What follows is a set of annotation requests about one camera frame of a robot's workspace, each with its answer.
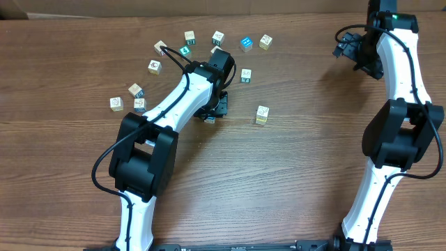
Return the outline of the wooden block blue X top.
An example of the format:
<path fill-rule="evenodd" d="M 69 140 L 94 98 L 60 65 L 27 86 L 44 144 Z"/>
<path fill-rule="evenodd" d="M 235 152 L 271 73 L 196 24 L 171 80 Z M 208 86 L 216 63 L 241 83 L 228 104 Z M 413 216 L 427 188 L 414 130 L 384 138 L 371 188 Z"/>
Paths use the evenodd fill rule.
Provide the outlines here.
<path fill-rule="evenodd" d="M 215 117 L 208 117 L 207 119 L 204 120 L 205 123 L 215 123 L 216 118 Z"/>

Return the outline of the wooden block green 7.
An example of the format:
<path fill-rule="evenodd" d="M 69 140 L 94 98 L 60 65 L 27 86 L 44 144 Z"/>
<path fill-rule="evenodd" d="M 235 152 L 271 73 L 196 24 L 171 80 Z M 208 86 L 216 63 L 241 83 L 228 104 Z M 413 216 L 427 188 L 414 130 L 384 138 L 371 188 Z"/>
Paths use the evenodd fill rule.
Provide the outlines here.
<path fill-rule="evenodd" d="M 243 83 L 250 83 L 252 79 L 252 71 L 250 69 L 243 68 L 240 71 L 240 81 Z"/>

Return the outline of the wooden block yellow top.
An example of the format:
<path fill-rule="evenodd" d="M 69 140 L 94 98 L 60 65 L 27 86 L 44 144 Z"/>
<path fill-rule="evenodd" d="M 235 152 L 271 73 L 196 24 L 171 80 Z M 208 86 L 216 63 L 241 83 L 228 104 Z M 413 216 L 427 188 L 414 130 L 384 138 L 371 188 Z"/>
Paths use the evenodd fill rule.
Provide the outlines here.
<path fill-rule="evenodd" d="M 259 125 L 265 125 L 268 119 L 265 118 L 256 118 L 255 123 Z"/>

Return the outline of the wooden block letter I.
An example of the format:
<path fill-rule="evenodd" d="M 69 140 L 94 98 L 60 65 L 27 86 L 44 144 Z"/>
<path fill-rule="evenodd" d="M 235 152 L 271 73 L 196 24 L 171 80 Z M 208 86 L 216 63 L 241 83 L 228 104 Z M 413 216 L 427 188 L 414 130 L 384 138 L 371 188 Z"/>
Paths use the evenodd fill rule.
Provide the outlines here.
<path fill-rule="evenodd" d="M 259 105 L 256 113 L 256 118 L 261 120 L 267 120 L 269 114 L 269 108 Z"/>

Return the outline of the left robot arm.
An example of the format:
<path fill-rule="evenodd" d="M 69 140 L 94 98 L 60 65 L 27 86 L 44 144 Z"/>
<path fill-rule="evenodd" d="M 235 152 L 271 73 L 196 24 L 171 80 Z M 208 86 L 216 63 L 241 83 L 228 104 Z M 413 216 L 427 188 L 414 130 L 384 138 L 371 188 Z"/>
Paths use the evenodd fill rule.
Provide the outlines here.
<path fill-rule="evenodd" d="M 179 132 L 196 117 L 227 114 L 226 88 L 236 73 L 234 58 L 215 50 L 207 62 L 182 68 L 178 86 L 156 107 L 122 120 L 109 165 L 121 198 L 121 230 L 112 250 L 150 250 L 156 199 L 173 174 Z"/>

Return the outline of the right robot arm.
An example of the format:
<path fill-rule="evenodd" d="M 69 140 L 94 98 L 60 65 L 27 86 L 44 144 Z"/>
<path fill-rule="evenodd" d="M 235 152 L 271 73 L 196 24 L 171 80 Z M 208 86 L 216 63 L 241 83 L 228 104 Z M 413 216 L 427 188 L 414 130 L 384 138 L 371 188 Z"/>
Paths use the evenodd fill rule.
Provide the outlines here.
<path fill-rule="evenodd" d="M 433 105 L 422 80 L 416 16 L 398 13 L 396 1 L 370 0 L 362 28 L 364 35 L 349 33 L 347 26 L 338 30 L 333 54 L 354 61 L 356 70 L 383 78 L 387 101 L 364 130 L 364 176 L 338 234 L 324 250 L 391 250 L 391 242 L 379 241 L 377 235 L 399 181 L 432 178 L 443 165 L 438 129 L 445 112 Z M 438 147 L 436 168 L 427 175 L 411 176 L 409 169 L 422 159 L 432 141 Z"/>

